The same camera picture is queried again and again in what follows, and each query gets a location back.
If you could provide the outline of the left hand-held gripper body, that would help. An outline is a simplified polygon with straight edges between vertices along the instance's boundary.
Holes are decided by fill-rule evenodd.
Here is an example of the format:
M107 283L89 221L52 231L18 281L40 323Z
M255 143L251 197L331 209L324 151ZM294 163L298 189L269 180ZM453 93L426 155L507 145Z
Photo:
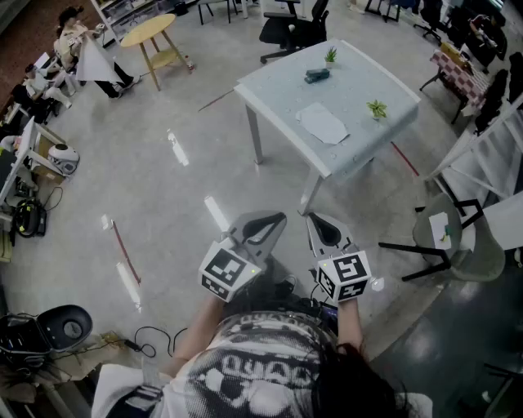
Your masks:
M262 232L265 228L256 227L247 232L239 228L222 231L199 266L201 286L229 303L265 273L266 262L262 259L262 251L256 249L262 241Z

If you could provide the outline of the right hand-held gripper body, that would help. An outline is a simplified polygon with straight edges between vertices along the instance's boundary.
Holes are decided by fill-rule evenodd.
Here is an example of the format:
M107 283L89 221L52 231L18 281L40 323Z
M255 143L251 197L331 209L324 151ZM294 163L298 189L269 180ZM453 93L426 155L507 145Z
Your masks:
M365 251L354 243L345 248L313 247L315 283L335 304L355 299L364 294L371 279L371 270Z

